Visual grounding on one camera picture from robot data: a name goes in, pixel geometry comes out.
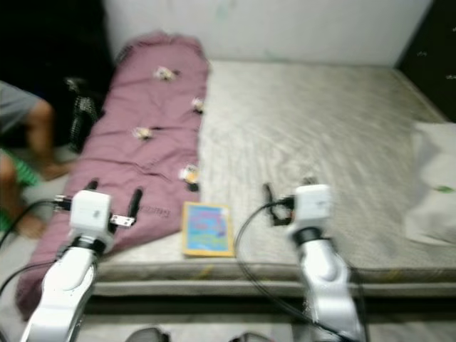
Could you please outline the person in grey shorts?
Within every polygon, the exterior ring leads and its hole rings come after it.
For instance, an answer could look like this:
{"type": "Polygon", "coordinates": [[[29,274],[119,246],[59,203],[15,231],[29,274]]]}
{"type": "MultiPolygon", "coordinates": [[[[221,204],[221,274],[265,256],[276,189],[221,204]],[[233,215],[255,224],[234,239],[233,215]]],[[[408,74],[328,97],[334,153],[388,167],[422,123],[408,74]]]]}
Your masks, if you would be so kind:
{"type": "MultiPolygon", "coordinates": [[[[27,147],[33,154],[33,166],[44,180],[55,180],[71,172],[74,162],[56,159],[54,147],[54,108],[23,89],[7,82],[0,82],[0,123],[2,133],[25,128],[27,147]]],[[[46,231],[42,219],[29,214],[22,198],[19,166],[3,152],[0,164],[0,209],[14,219],[21,219],[13,226],[21,237],[37,239],[46,231]]]]}

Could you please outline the grey robot right leg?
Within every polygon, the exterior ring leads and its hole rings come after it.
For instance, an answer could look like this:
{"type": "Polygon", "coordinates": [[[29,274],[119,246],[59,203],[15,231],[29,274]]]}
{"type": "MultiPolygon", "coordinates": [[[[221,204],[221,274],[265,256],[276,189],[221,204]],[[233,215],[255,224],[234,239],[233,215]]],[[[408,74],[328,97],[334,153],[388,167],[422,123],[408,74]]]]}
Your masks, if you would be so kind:
{"type": "Polygon", "coordinates": [[[255,332],[244,332],[238,336],[232,338],[229,342],[276,342],[271,339],[270,336],[262,335],[261,333],[255,332]]]}

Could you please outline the white pillow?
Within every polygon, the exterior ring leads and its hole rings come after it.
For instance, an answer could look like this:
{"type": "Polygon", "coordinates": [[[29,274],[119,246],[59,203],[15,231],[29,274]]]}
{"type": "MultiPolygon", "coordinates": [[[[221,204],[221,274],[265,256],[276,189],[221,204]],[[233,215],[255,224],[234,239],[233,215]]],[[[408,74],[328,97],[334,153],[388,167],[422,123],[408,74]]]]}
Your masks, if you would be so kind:
{"type": "Polygon", "coordinates": [[[456,123],[413,126],[413,202],[404,219],[407,238],[456,247],[456,123]]]}

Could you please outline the dark tufted headboard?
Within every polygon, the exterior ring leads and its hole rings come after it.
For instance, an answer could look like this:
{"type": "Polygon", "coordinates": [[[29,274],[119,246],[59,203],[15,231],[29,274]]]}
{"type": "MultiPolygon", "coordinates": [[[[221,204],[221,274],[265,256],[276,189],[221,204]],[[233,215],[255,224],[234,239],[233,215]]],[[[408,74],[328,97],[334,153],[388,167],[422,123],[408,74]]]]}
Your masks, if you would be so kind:
{"type": "Polygon", "coordinates": [[[456,123],[456,0],[432,0],[397,68],[456,123]]]}

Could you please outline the beige quilted mattress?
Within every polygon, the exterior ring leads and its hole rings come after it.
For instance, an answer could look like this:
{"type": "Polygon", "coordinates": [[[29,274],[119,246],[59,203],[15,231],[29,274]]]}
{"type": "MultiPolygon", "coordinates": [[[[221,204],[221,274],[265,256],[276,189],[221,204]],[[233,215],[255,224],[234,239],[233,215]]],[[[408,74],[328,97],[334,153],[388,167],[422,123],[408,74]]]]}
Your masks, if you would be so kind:
{"type": "MultiPolygon", "coordinates": [[[[201,129],[201,199],[224,205],[234,228],[305,178],[331,186],[325,234],[356,268],[369,296],[456,297],[456,247],[406,237],[414,121],[439,123],[394,69],[215,61],[201,129]]],[[[260,294],[232,259],[188,259],[179,234],[114,254],[95,294],[260,294]]],[[[302,296],[296,251],[284,226],[258,214],[238,253],[277,296],[302,296]]]]}

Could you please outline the colourful children's book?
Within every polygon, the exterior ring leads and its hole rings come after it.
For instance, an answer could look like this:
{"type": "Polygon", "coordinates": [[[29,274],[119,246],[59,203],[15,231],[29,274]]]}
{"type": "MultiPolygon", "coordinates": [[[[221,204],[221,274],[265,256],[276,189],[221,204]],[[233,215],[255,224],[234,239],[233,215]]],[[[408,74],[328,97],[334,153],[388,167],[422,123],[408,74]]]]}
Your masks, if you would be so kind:
{"type": "Polygon", "coordinates": [[[180,250],[189,258],[234,258],[231,211],[224,205],[185,202],[180,221],[180,250]]]}

